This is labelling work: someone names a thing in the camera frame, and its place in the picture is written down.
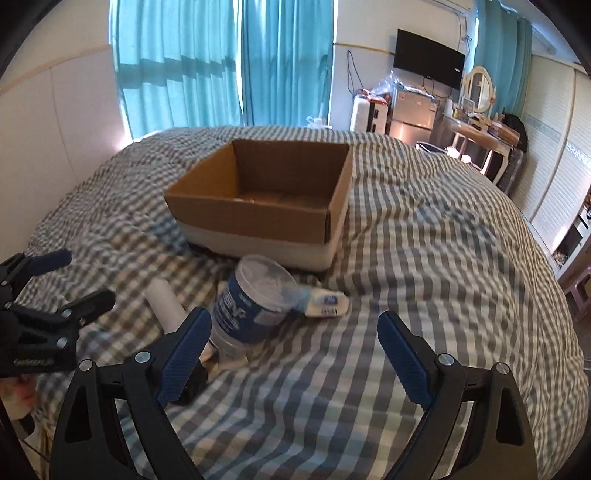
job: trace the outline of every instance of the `white roll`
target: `white roll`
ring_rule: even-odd
[[[144,296],[152,307],[165,335],[176,332],[185,318],[187,318],[187,312],[178,301],[172,287],[166,280],[162,278],[153,279],[148,285],[148,288],[146,288]],[[215,352],[214,347],[208,341],[199,360],[202,362],[207,361]]]

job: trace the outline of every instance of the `cardboard box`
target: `cardboard box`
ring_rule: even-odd
[[[234,140],[165,199],[192,243],[318,272],[330,267],[342,234],[352,168],[346,144]]]

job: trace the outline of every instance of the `plastic container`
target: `plastic container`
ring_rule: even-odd
[[[262,255],[243,257],[212,309],[211,341],[220,363],[237,361],[263,342],[298,303],[289,272]]]

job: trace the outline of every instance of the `white mirror frame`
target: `white mirror frame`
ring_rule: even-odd
[[[495,92],[496,92],[495,86],[492,84],[491,76],[486,71],[486,68],[474,67],[472,69],[472,71],[464,77],[463,91],[464,91],[464,97],[470,98],[470,82],[474,78],[474,75],[476,75],[478,73],[482,74],[482,77],[488,81],[488,84],[490,85],[490,89],[491,89],[488,100],[485,103],[485,106],[478,108],[478,106],[475,105],[475,107],[474,107],[474,111],[476,113],[484,113],[492,106],[494,99],[495,99]]]

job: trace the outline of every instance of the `teal curtain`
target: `teal curtain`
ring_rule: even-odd
[[[134,138],[241,125],[233,0],[114,0],[111,42]]]
[[[521,116],[531,69],[531,23],[505,9],[498,0],[476,0],[478,46],[474,65],[483,66],[496,87],[491,115]]]
[[[242,88],[248,125],[326,118],[333,61],[332,0],[243,0]]]

